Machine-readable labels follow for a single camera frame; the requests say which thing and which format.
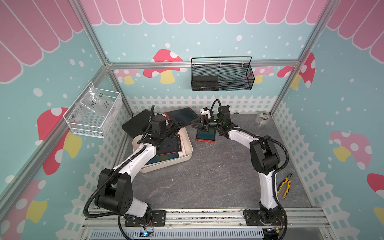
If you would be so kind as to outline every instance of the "yellow-handled pliers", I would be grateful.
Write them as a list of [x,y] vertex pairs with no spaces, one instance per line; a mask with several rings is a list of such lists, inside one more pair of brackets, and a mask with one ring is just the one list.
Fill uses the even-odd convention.
[[290,174],[288,174],[288,176],[285,178],[285,180],[284,181],[282,181],[281,183],[280,183],[280,186],[279,186],[279,191],[277,191],[277,194],[280,192],[280,190],[283,188],[283,185],[285,184],[285,183],[287,183],[287,189],[285,190],[285,193],[284,193],[284,195],[283,195],[283,199],[285,199],[285,197],[287,196],[287,193],[288,193],[288,191],[289,191],[289,188],[291,187],[291,182],[292,182],[292,173],[290,173]]

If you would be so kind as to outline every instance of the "smartphone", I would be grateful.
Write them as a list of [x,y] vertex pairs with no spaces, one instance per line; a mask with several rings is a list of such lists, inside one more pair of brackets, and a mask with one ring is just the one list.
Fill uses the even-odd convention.
[[209,128],[208,132],[197,130],[195,140],[199,142],[216,142],[216,130],[214,128]]

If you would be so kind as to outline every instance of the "wire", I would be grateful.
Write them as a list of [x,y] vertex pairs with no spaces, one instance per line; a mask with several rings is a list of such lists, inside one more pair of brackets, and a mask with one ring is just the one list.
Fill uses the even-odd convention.
[[284,218],[286,219],[285,221],[285,224],[284,224],[284,230],[283,230],[283,233],[281,234],[280,238],[278,240],[281,240],[283,239],[283,237],[285,236],[285,233],[287,231],[287,227],[288,227],[288,220],[287,220],[287,214],[283,208],[283,206],[280,204],[279,200],[277,199],[277,196],[276,196],[276,173],[283,170],[287,165],[288,165],[288,162],[289,162],[289,153],[288,153],[288,150],[284,147],[283,144],[281,144],[279,141],[273,139],[273,138],[270,138],[270,137],[262,137],[262,136],[257,136],[253,133],[250,133],[244,129],[241,129],[241,128],[232,128],[232,129],[228,129],[227,131],[225,131],[223,134],[221,134],[221,136],[225,136],[229,131],[240,131],[240,132],[245,132],[249,135],[251,135],[252,137],[255,137],[255,138],[259,138],[259,139],[262,139],[262,140],[266,140],[266,141],[271,141],[275,144],[277,144],[279,147],[281,147],[285,153],[285,162],[284,164],[279,167],[278,169],[276,169],[273,173],[272,173],[272,190],[273,190],[273,198],[275,199],[278,207],[283,211],[283,214],[284,214]]
[[121,215],[118,216],[118,225],[119,225],[119,229],[120,229],[120,232],[121,232],[122,236],[123,236],[125,239],[127,239],[127,240],[133,240],[133,239],[131,239],[129,236],[127,236],[127,235],[125,234],[125,232],[124,232],[124,230],[123,230],[123,228],[122,228],[122,226],[121,226],[120,218],[121,218]]
[[94,200],[94,198],[96,197],[96,195],[100,192],[100,190],[106,185],[108,184],[110,181],[112,181],[112,179],[114,179],[114,177],[119,173],[119,171],[121,169],[123,169],[128,163],[131,162],[131,160],[133,160],[135,157],[137,157],[138,155],[140,155],[142,152],[144,152],[145,148],[147,147],[147,145],[144,145],[143,148],[138,151],[137,153],[135,153],[132,157],[130,157],[129,159],[127,159],[124,163],[122,163],[120,165],[120,167],[118,167],[115,171],[113,171],[109,176],[108,178],[92,193],[92,195],[89,197],[88,201],[85,203],[85,206],[84,206],[84,210],[83,210],[83,214],[85,217],[87,218],[96,218],[96,217],[105,217],[105,216],[115,216],[115,215],[118,215],[118,213],[116,212],[103,212],[101,214],[90,214],[88,212],[88,209],[89,209],[89,206],[91,205],[92,201]]

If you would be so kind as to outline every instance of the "white tray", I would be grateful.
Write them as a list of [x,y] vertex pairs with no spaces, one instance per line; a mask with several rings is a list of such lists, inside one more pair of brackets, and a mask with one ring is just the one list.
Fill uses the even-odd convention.
[[[163,168],[163,167],[168,167],[168,166],[171,166],[173,164],[189,160],[192,157],[193,149],[192,149],[192,144],[191,144],[191,141],[189,140],[189,137],[188,137],[188,134],[187,134],[187,130],[185,129],[185,127],[180,129],[178,134],[183,139],[183,144],[184,144],[186,156],[185,157],[178,157],[178,158],[175,158],[175,159],[172,159],[172,160],[167,160],[167,161],[164,161],[164,162],[160,162],[160,163],[152,165],[152,166],[143,167],[140,170],[140,172],[150,172],[150,171],[153,171],[153,170],[157,170],[157,169],[160,169],[160,168]],[[137,144],[137,141],[141,139],[141,136],[142,135],[136,136],[133,139],[133,141],[132,141],[133,151],[135,151],[139,147],[139,145]]]

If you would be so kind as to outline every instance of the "metal rail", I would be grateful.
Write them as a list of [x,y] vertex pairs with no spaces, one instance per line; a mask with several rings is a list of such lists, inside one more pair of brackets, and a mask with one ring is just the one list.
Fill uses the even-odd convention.
[[321,33],[324,31],[326,24],[328,23],[328,20],[331,18],[332,13],[336,9],[338,3],[340,0],[328,0],[328,3],[323,9],[323,12],[320,16],[319,22],[315,25],[313,28],[310,37],[308,38],[307,43],[305,44],[305,47],[303,49],[303,52],[299,58],[299,64],[292,69],[292,72],[290,76],[288,77],[286,83],[284,84],[283,88],[280,91],[280,94],[278,95],[274,105],[272,106],[270,114],[273,115],[277,108],[279,107],[280,103],[283,101],[285,95],[287,94],[291,84],[293,83],[295,77],[301,70],[302,66],[304,65],[305,61],[307,60],[309,54],[312,51],[313,46],[319,39]]

